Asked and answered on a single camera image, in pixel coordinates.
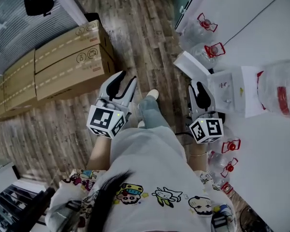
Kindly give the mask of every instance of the wooden floor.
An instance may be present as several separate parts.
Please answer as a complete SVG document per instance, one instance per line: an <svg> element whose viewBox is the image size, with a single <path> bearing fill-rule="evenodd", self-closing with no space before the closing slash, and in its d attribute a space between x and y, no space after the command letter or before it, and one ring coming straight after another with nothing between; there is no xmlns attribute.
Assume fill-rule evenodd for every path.
<svg viewBox="0 0 290 232"><path fill-rule="evenodd" d="M181 49L172 0L81 1L88 12L99 13L114 46L116 68L138 78L130 126L140 120L137 103L156 88L162 114L175 132L183 131L189 80L173 65ZM86 128L86 118L96 92L0 122L0 159L12 160L22 177L57 187L73 168L87 163L96 137Z"/></svg>

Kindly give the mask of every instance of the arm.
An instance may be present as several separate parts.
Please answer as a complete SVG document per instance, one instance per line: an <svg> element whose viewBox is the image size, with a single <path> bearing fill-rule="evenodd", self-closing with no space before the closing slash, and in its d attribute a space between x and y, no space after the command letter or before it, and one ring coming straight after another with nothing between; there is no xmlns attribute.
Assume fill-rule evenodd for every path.
<svg viewBox="0 0 290 232"><path fill-rule="evenodd" d="M197 144L195 142L192 144L188 165L193 171L201 170L206 172L207 154L205 144Z"/></svg>
<svg viewBox="0 0 290 232"><path fill-rule="evenodd" d="M99 136L92 149L87 170L108 170L110 168L111 139Z"/></svg>

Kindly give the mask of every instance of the white box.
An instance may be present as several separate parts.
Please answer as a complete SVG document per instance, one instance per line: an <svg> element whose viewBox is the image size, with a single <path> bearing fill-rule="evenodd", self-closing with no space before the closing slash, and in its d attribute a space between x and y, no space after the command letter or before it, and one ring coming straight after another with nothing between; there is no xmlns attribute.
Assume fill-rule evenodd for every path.
<svg viewBox="0 0 290 232"><path fill-rule="evenodd" d="M87 127L98 136L114 138L125 123L124 112L94 105L90 107Z"/></svg>
<svg viewBox="0 0 290 232"><path fill-rule="evenodd" d="M226 70L210 74L191 54L184 52L174 64L194 81L207 85L216 103L216 111L242 117L252 117L267 110L258 98L257 74L263 69L256 66L227 67Z"/></svg>

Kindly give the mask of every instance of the white t-shirt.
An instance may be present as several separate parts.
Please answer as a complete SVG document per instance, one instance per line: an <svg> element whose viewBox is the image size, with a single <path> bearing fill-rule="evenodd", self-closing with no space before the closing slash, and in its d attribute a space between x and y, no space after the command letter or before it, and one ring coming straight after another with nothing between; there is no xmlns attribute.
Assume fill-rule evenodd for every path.
<svg viewBox="0 0 290 232"><path fill-rule="evenodd" d="M236 230L231 201L214 185L210 175L192 171L183 147L167 127L131 128L119 133L112 141L111 168L73 172L60 183L51 208L69 200L82 200L80 229L86 231L103 183L127 171L132 175L116 193L105 232L210 232L213 209L220 206L230 213L229 231ZM70 186L78 192L74 197L70 192L65 195ZM47 216L47 224L53 231L58 223L49 222L50 217Z"/></svg>

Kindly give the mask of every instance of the white sneaker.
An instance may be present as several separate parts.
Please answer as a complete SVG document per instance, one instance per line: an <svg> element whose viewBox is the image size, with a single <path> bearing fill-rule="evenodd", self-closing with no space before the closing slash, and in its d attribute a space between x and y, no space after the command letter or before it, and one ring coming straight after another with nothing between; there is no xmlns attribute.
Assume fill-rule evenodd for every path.
<svg viewBox="0 0 290 232"><path fill-rule="evenodd" d="M145 123L144 121L140 121L140 123L137 125L137 128L140 128L140 127L144 127L145 126Z"/></svg>
<svg viewBox="0 0 290 232"><path fill-rule="evenodd" d="M149 93L146 96L149 96L149 95L154 97L155 100L157 100L159 97L159 91L156 89L152 89L151 91L149 91Z"/></svg>

